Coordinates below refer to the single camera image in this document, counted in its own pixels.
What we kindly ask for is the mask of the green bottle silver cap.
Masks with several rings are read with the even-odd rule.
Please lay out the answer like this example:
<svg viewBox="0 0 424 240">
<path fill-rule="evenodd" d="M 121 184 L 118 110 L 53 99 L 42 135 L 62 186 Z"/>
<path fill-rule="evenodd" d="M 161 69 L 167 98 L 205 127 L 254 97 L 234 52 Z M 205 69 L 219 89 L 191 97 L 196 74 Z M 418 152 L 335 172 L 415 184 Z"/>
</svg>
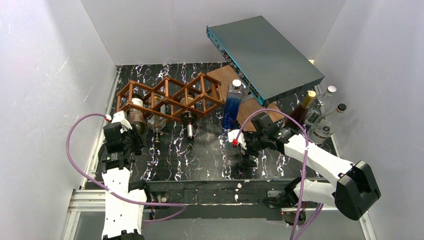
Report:
<svg viewBox="0 0 424 240">
<path fill-rule="evenodd" d="M 143 97 L 141 95 L 134 93 L 132 95 L 131 102 L 134 105 L 137 105 L 139 107 L 143 107 L 144 102 L 143 102 L 142 98 Z M 128 121 L 131 124 L 135 125 L 135 127 L 138 130 L 138 132 L 140 133 L 140 135 L 143 135 L 145 133 L 145 129 L 146 129 L 146 121 L 145 121 L 145 118 L 144 118 L 144 113 L 137 108 L 129 108 L 128 111 L 127 111 L 127 115 L 129 117 Z"/>
</svg>

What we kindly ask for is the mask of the clear bottle rack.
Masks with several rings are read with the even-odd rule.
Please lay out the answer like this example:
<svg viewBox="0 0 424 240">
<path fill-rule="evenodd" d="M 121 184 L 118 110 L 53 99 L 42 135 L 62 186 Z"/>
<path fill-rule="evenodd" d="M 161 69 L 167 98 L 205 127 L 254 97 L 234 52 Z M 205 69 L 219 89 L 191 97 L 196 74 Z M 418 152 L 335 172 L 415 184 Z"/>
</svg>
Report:
<svg viewBox="0 0 424 240">
<path fill-rule="evenodd" d="M 158 94 L 154 95 L 154 104 L 158 104 L 163 97 L 161 97 Z M 166 110 L 165 110 L 165 105 L 162 105 L 160 107 L 160 109 L 158 110 L 159 112 L 165 114 Z M 147 121 L 147 126 L 152 129 L 153 131 L 153 144 L 155 146 L 159 145 L 161 140 L 160 140 L 160 136 L 161 136 L 161 131 L 162 129 L 166 126 L 166 118 L 158 116 L 158 115 L 152 115 L 152 117 Z"/>
</svg>

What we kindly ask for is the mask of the blue glass bottle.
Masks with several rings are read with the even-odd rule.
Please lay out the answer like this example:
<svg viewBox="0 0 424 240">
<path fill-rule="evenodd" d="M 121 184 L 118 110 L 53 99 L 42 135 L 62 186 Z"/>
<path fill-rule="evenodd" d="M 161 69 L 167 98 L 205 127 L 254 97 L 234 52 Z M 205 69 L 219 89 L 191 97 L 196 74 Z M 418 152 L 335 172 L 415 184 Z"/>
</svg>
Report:
<svg viewBox="0 0 424 240">
<path fill-rule="evenodd" d="M 243 97 L 244 85 L 241 80 L 234 79 L 229 85 L 225 100 L 222 127 L 225 130 L 235 128 L 237 115 Z"/>
</svg>

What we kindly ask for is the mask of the dark bottle gold cap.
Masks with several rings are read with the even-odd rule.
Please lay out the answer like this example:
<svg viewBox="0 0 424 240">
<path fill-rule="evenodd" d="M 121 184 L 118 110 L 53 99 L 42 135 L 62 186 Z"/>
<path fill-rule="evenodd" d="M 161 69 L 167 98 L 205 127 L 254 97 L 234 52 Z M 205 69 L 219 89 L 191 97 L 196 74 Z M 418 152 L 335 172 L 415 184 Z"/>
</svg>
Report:
<svg viewBox="0 0 424 240">
<path fill-rule="evenodd" d="M 305 123 L 306 114 L 310 108 L 310 106 L 314 103 L 315 98 L 317 96 L 317 93 L 314 90 L 309 90 L 307 92 L 307 95 L 305 96 L 304 100 L 300 105 L 298 105 L 290 114 L 289 116 L 294 119 L 301 127 Z M 296 131 L 300 130 L 300 127 L 289 118 L 286 118 L 284 121 L 284 126 L 293 128 Z"/>
</svg>

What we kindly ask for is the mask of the dark bottle black cap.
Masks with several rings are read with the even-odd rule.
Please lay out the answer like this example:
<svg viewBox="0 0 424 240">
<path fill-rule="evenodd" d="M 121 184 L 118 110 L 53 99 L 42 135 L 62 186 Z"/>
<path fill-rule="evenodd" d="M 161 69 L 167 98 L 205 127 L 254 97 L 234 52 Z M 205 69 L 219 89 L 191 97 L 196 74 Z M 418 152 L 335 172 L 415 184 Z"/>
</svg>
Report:
<svg viewBox="0 0 424 240">
<path fill-rule="evenodd" d="M 188 99 L 188 103 L 192 102 L 194 100 L 194 93 L 192 92 L 188 92 L 187 94 L 187 99 Z M 185 97 L 181 98 L 180 100 L 181 104 L 186 104 L 186 99 Z M 192 105 L 190 106 L 193 109 L 196 109 L 196 105 Z M 182 115 L 181 115 L 181 119 L 186 127 L 186 132 L 187 132 L 187 138 L 189 141 L 193 141 L 195 138 L 195 130 L 194 130 L 194 124 L 197 121 L 197 115 L 195 112 L 192 112 L 190 110 L 185 110 Z"/>
</svg>

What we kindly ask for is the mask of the clear bottle white label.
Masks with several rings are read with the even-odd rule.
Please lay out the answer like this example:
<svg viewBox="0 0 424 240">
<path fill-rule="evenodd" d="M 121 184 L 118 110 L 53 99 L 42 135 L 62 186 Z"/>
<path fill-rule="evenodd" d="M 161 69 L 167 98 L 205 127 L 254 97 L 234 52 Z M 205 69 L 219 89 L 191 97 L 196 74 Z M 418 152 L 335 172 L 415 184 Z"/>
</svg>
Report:
<svg viewBox="0 0 424 240">
<path fill-rule="evenodd" d="M 340 103 L 334 111 L 319 116 L 307 132 L 308 140 L 316 145 L 323 144 L 342 125 L 346 109 L 347 105 Z"/>
</svg>

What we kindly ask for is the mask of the clear glass bottle dark label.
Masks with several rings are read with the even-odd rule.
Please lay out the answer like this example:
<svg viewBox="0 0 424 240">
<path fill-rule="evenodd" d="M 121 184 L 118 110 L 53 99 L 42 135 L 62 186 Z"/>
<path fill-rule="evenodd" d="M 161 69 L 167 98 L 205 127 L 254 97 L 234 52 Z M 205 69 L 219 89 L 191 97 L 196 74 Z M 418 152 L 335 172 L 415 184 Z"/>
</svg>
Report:
<svg viewBox="0 0 424 240">
<path fill-rule="evenodd" d="M 305 118 L 305 124 L 311 126 L 318 119 L 319 116 L 328 113 L 333 106 L 333 95 L 336 93 L 337 88 L 329 85 L 326 91 L 319 95 L 308 109 Z"/>
</svg>

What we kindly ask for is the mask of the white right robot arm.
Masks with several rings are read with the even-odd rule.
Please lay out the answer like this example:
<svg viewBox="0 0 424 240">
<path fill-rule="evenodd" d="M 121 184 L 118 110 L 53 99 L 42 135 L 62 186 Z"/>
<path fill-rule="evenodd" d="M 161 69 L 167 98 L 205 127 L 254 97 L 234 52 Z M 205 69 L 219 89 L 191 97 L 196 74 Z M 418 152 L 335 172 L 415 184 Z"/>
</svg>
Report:
<svg viewBox="0 0 424 240">
<path fill-rule="evenodd" d="M 357 163 L 339 158 L 313 143 L 306 142 L 300 131 L 279 127 L 267 112 L 251 121 L 255 132 L 231 130 L 228 141 L 240 146 L 244 155 L 257 156 L 264 149 L 276 150 L 302 162 L 318 172 L 326 182 L 295 178 L 277 195 L 268 196 L 270 208 L 297 206 L 298 201 L 315 202 L 336 207 L 347 218 L 357 221 L 381 197 L 371 167 L 364 161 Z"/>
</svg>

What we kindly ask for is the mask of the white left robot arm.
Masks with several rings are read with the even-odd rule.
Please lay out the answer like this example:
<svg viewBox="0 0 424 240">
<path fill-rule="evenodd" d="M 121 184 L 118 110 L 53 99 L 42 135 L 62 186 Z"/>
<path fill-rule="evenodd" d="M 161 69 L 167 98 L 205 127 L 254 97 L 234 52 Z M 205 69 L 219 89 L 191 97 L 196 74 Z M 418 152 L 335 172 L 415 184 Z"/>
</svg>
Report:
<svg viewBox="0 0 424 240">
<path fill-rule="evenodd" d="M 101 233 L 103 240 L 143 240 L 142 202 L 147 199 L 143 189 L 129 190 L 131 154 L 140 148 L 134 131 L 120 122 L 103 127 L 105 141 L 98 158 L 105 194 L 105 217 Z"/>
</svg>

